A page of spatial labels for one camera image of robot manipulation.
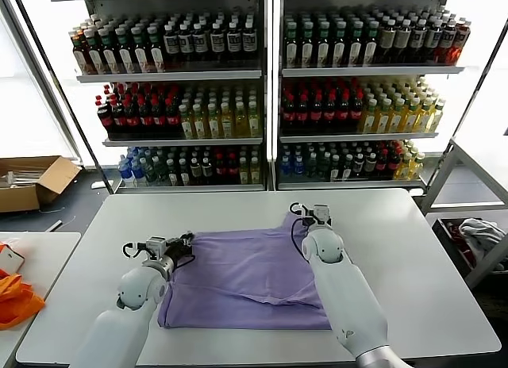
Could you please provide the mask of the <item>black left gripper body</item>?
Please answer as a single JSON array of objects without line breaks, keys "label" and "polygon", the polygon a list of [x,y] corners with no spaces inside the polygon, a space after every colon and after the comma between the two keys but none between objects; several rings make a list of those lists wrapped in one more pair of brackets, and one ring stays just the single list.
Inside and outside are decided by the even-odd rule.
[{"label": "black left gripper body", "polygon": [[180,238],[167,241],[165,255],[171,259],[174,265],[177,265],[181,259],[190,257],[190,255],[183,254],[183,241]]}]

